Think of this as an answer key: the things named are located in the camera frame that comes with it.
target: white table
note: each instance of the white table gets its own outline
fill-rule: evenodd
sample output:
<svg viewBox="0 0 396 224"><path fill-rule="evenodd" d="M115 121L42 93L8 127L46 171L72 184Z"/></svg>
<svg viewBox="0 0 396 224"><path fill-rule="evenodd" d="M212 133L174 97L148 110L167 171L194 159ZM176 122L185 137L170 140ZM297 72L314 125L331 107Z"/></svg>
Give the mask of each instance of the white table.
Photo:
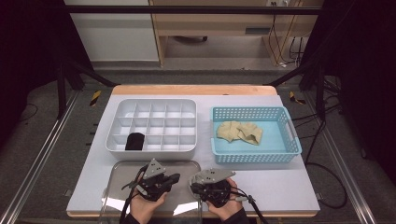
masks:
<svg viewBox="0 0 396 224"><path fill-rule="evenodd" d="M197 104L198 140L193 161L201 169L225 168L236 171L233 180L238 188L251 194L267 217L312 217L319 211L301 156L286 164L218 165L210 145L210 108L214 105L282 105L278 95L158 95L112 94L101 118L90 153L81 171L78 184L67 206L70 217L98 217L102 197L111 170L118 162L106 149L106 139L118 104L125 99L192 99ZM254 209L244 203L249 215ZM204 207L204 217L211 217Z"/></svg>

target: gray floor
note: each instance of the gray floor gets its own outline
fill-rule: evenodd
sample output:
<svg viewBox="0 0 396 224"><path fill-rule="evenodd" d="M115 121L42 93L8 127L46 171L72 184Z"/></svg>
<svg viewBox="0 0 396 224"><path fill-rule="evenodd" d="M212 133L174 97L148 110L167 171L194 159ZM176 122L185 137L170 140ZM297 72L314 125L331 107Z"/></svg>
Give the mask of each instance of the gray floor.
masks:
<svg viewBox="0 0 396 224"><path fill-rule="evenodd" d="M99 69L104 77L122 84L256 84L268 83L293 69L273 67L259 38L225 38L209 37L207 42L183 37L170 39L167 58L163 68L136 67L124 71L114 68ZM39 176L35 180L28 197L20 201L20 223L86 223L95 222L95 218L71 218L65 208L69 196L64 195L68 189L73 190L78 181L79 172L90 150L96 124L99 122L111 93L107 88L89 77L84 77L86 86L78 93L76 106L56 144L51 149ZM285 107L292 118L313 114L313 91L300 92L296 86L296 77L277 88ZM96 106L89 106L95 91L102 94ZM305 99L308 104L299 105L291 102L290 91L297 99ZM0 151L0 211L5 212L13 203L15 195L24 178L35 162L36 156L46 143L51 128L56 123L57 93L56 83L52 82L32 91L28 98L29 105L21 116L21 121L13 131L12 137ZM328 99L327 106L336 105L337 99ZM310 157L310 161L325 165L346 179L349 200L346 206L332 209L323 204L320 212L312 218L269 218L271 223L396 223L396 188L386 177L374 160L365 160L360 154L360 145L355 140L346 118L338 113L338 108L327 114L326 130L320 133ZM303 158L310 148L318 129L318 121L309 119L294 121L297 134L301 138ZM335 160L334 151L341 156L350 178L345 175L345 167ZM321 193L324 202L339 204L343 192L336 179L316 166L307 166L314 189ZM362 212L374 218L366 220Z"/></svg>

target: crumpled towel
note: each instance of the crumpled towel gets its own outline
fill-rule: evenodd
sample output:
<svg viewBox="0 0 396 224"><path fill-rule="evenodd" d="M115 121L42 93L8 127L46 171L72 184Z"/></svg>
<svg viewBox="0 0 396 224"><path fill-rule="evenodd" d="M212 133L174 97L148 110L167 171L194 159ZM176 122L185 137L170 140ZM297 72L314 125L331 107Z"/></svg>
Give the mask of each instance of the crumpled towel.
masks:
<svg viewBox="0 0 396 224"><path fill-rule="evenodd" d="M228 142L241 139L253 145L259 145L262 140L262 129L252 122L224 121L220 124L217 137Z"/></svg>

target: basket handle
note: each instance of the basket handle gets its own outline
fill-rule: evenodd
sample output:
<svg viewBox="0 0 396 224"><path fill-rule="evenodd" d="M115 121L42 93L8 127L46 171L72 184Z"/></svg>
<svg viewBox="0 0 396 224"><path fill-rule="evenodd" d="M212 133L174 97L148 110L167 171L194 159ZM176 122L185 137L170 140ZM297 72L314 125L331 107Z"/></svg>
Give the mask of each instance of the basket handle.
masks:
<svg viewBox="0 0 396 224"><path fill-rule="evenodd" d="M293 139L296 138L297 137L297 132L296 132L296 130L294 128L294 124L291 121L291 119L288 119L288 125L289 125L289 130L290 130L291 137Z"/></svg>

